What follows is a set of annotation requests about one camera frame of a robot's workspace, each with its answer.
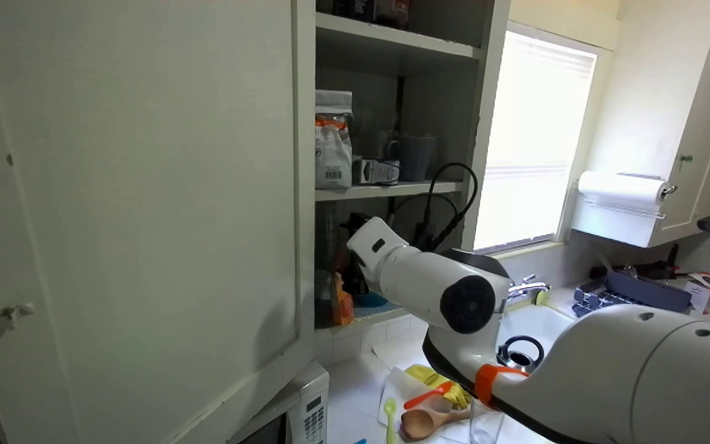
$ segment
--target paper towel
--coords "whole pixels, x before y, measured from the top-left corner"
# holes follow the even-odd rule
[[[666,197],[666,181],[649,175],[619,175],[587,171],[578,175],[578,192],[609,202],[656,207]]]

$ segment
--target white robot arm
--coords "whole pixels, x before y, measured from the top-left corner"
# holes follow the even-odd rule
[[[507,280],[419,253],[382,221],[347,247],[382,297],[429,323],[423,353],[438,374],[548,439],[710,441],[710,323],[644,306],[601,310],[565,332],[528,379],[484,380],[480,371],[495,367]]]

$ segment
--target white appliance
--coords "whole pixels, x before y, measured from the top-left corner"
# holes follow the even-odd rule
[[[311,363],[230,444],[325,444],[329,376]]]

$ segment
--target window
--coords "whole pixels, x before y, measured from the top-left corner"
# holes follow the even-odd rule
[[[480,187],[476,249],[512,249],[560,233],[597,54],[505,34]]]

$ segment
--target shelf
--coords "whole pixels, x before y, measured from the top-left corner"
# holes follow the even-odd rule
[[[403,316],[407,311],[394,306],[394,305],[384,305],[384,306],[357,306],[355,310],[355,323],[350,327],[333,327],[333,328],[316,328],[316,335],[317,338],[325,338],[325,335],[338,335],[338,333],[346,333],[347,328],[364,328],[364,327],[371,327],[371,323],[382,323],[382,321],[390,321],[390,318],[400,318]]]
[[[317,63],[357,71],[415,74],[472,63],[476,48],[316,12]]]
[[[434,195],[450,195],[459,192],[459,184],[436,184]],[[408,197],[408,195],[426,195],[429,184],[400,184],[392,187],[379,185],[355,185],[350,191],[316,191],[316,202],[341,202],[341,200],[384,200],[384,197]]]

